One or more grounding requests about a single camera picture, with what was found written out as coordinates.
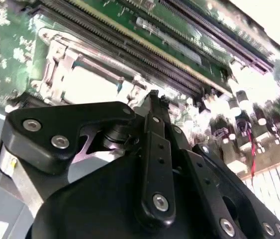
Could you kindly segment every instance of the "red wire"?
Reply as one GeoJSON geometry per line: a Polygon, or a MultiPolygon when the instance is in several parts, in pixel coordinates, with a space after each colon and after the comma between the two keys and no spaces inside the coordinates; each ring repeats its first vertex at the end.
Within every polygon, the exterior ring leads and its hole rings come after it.
{"type": "Polygon", "coordinates": [[[251,143],[251,155],[253,157],[253,164],[251,166],[251,184],[252,184],[252,186],[254,186],[253,180],[254,180],[255,170],[256,170],[256,162],[255,162],[256,146],[255,146],[255,144],[252,141],[252,137],[251,137],[251,133],[250,132],[248,132],[248,139],[249,139],[249,142],[251,143]]]}

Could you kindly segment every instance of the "black memory slot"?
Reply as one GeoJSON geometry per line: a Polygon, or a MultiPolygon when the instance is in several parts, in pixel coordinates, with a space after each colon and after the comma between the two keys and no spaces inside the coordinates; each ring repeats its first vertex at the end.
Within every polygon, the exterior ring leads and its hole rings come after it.
{"type": "Polygon", "coordinates": [[[273,64],[262,53],[225,26],[204,14],[201,9],[195,7],[192,3],[188,1],[183,3],[179,0],[159,0],[159,3],[185,19],[230,53],[236,55],[248,65],[255,67],[262,74],[273,69],[273,64]]]}
{"type": "Polygon", "coordinates": [[[109,41],[119,48],[124,49],[125,51],[136,56],[137,58],[140,58],[147,64],[152,65],[157,70],[162,71],[170,78],[182,78],[183,80],[190,82],[197,88],[203,86],[203,83],[200,79],[197,78],[197,76],[193,76],[183,69],[170,64],[167,60],[154,54],[149,49],[135,42],[132,38],[118,33],[116,30],[112,29],[109,26],[106,26],[98,19],[95,19],[85,12],[82,12],[69,3],[61,0],[50,0],[46,1],[46,6],[59,12],[62,16],[69,18],[71,21],[76,22],[83,28],[93,32],[96,35],[101,36],[106,41],[109,41]]]}
{"type": "Polygon", "coordinates": [[[70,31],[82,37],[82,40],[88,45],[96,49],[103,49],[105,54],[115,58],[116,60],[120,60],[125,65],[138,71],[143,77],[147,78],[148,81],[150,81],[150,76],[154,77],[158,80],[161,80],[162,82],[167,83],[174,89],[187,96],[197,96],[201,93],[200,87],[193,85],[191,82],[188,82],[181,77],[171,78],[170,76],[174,76],[174,74],[165,74],[165,70],[159,70],[152,67],[151,65],[143,62],[142,59],[138,59],[137,57],[133,56],[130,52],[120,49],[116,45],[109,43],[106,39],[100,38],[87,29],[82,28],[71,21],[68,21],[68,19],[60,16],[53,10],[50,10],[44,6],[39,6],[34,10],[33,13],[45,15],[49,19],[60,23],[64,27],[70,29],[70,31]]]}

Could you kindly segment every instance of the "motherboard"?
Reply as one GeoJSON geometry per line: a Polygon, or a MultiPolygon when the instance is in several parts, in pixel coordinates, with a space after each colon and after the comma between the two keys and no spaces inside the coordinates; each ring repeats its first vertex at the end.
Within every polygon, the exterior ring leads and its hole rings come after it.
{"type": "Polygon", "coordinates": [[[231,2],[0,0],[0,111],[136,111],[151,90],[192,144],[239,161],[264,153],[265,135],[280,144],[280,45],[231,2]]]}

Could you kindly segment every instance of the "cable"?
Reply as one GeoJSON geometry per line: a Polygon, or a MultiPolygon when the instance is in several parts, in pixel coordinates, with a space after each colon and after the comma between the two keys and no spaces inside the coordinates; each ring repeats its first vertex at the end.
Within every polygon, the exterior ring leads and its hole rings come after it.
{"type": "Polygon", "coordinates": [[[255,162],[255,156],[256,156],[256,144],[254,142],[254,138],[252,136],[251,130],[247,131],[248,139],[251,144],[251,155],[253,159],[253,164],[251,166],[251,184],[254,186],[254,176],[255,176],[255,170],[256,170],[256,162],[255,162]]]}

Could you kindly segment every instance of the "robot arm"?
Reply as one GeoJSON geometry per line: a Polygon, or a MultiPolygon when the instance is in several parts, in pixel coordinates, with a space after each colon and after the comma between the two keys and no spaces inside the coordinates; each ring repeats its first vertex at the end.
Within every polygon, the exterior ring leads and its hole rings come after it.
{"type": "Polygon", "coordinates": [[[139,115],[121,102],[15,110],[0,144],[0,186],[35,221],[28,238],[280,239],[280,221],[203,144],[172,125],[169,102],[151,91],[139,115]],[[84,156],[124,151],[69,184],[84,156]]]}

